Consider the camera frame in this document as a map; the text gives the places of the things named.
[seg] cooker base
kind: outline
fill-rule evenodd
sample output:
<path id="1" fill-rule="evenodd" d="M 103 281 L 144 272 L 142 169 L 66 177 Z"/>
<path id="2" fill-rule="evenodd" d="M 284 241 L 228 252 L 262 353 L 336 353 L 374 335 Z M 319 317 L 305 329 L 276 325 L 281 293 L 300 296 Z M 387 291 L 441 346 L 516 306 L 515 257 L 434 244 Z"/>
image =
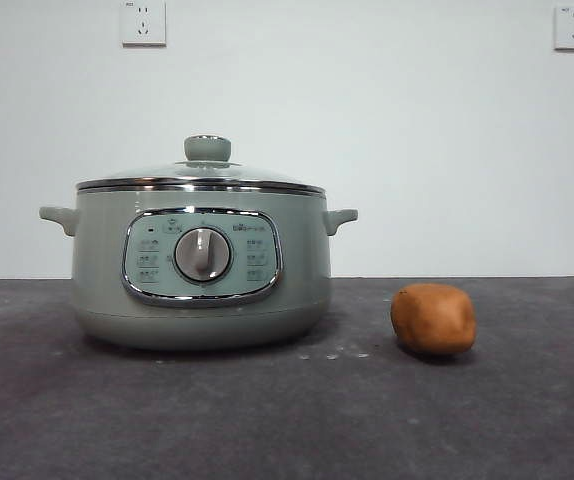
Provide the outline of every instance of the cooker base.
<path id="1" fill-rule="evenodd" d="M 323 316 L 328 301 L 254 315 L 214 317 L 129 317 L 76 309 L 89 335 L 148 350 L 218 350 L 300 336 Z"/>

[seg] control panel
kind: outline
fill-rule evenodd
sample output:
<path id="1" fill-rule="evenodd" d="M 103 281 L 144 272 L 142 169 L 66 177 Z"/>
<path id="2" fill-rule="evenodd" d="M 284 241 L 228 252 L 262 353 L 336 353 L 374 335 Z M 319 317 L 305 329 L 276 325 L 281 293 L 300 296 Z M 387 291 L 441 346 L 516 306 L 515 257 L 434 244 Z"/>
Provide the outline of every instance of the control panel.
<path id="1" fill-rule="evenodd" d="M 260 212 L 149 210 L 128 229 L 123 284 L 148 304 L 215 307 L 255 301 L 270 292 L 281 271 L 278 231 Z"/>

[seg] silver knob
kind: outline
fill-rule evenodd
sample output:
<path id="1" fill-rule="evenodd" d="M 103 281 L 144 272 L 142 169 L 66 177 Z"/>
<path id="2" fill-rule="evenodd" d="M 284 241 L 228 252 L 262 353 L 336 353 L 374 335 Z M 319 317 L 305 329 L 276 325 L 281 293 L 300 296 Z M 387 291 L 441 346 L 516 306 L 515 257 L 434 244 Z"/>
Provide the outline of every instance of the silver knob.
<path id="1" fill-rule="evenodd" d="M 176 265 L 186 277 L 208 282 L 221 276 L 229 265 L 227 240 L 211 228 L 195 228 L 176 244 Z"/>

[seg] stainless steel rim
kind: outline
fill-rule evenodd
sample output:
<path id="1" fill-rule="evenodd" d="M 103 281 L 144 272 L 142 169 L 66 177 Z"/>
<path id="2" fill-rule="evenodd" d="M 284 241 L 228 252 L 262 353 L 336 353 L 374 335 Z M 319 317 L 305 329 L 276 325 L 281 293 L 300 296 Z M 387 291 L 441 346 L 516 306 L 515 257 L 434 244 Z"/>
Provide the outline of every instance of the stainless steel rim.
<path id="1" fill-rule="evenodd" d="M 310 195 L 325 198 L 323 188 L 282 182 L 254 182 L 214 179 L 183 181 L 178 178 L 121 178 L 94 180 L 76 185 L 79 194 L 116 191 L 179 190 L 183 192 L 256 192 Z"/>

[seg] chrome trim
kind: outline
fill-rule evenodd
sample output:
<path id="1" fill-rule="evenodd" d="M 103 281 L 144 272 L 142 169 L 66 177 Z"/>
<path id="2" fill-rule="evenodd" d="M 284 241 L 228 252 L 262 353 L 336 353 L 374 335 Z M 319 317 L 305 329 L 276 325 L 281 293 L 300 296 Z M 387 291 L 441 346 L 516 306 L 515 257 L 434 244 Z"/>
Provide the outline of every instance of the chrome trim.
<path id="1" fill-rule="evenodd" d="M 88 190 L 92 188 L 107 187 L 152 187 L 160 186 L 186 186 L 186 187 L 238 187 L 238 188 L 270 188 L 285 190 L 287 192 L 311 192 L 325 194 L 325 190 L 312 185 L 289 182 L 271 182 L 264 180 L 234 180 L 231 178 L 205 178 L 196 177 L 139 177 L 139 178 L 107 178 L 104 180 L 91 180 L 76 185 L 76 189 Z"/>
<path id="2" fill-rule="evenodd" d="M 276 272 L 274 276 L 267 282 L 264 286 L 257 290 L 252 290 L 250 292 L 238 293 L 233 295 L 184 295 L 184 296 L 170 296 L 170 295 L 159 295 L 157 293 L 147 292 L 141 290 L 136 285 L 131 283 L 129 276 L 127 275 L 127 270 L 125 267 L 127 261 L 127 245 L 129 244 L 129 235 L 131 234 L 131 229 L 142 217 L 152 216 L 152 215 L 166 215 L 173 213 L 217 213 L 225 215 L 249 215 L 257 216 L 266 220 L 272 230 L 272 236 L 274 238 L 274 245 L 276 246 Z M 186 206 L 179 208 L 163 208 L 155 210 L 145 210 L 144 212 L 138 214 L 127 227 L 127 234 L 125 237 L 125 246 L 123 248 L 123 262 L 122 262 L 122 275 L 121 281 L 127 293 L 131 296 L 137 298 L 141 302 L 152 305 L 156 307 L 177 307 L 177 308 L 208 308 L 208 307 L 228 307 L 235 305 L 243 305 L 246 303 L 256 302 L 265 298 L 269 295 L 272 289 L 278 284 L 282 278 L 283 272 L 283 251 L 280 244 L 280 237 L 278 236 L 278 229 L 274 221 L 268 215 L 262 212 L 247 211 L 247 210 L 236 210 L 233 208 L 209 208 L 209 207 L 194 207 Z"/>
<path id="3" fill-rule="evenodd" d="M 252 187 L 252 186 L 226 186 L 226 185 L 122 185 L 108 187 L 91 187 L 78 190 L 78 195 L 87 193 L 105 193 L 105 192 L 132 192 L 132 191 L 162 191 L 175 190 L 181 192 L 255 192 L 255 193 L 277 193 L 281 195 L 305 195 L 309 197 L 325 197 L 325 190 L 297 190 L 291 188 L 272 188 L 272 187 Z"/>

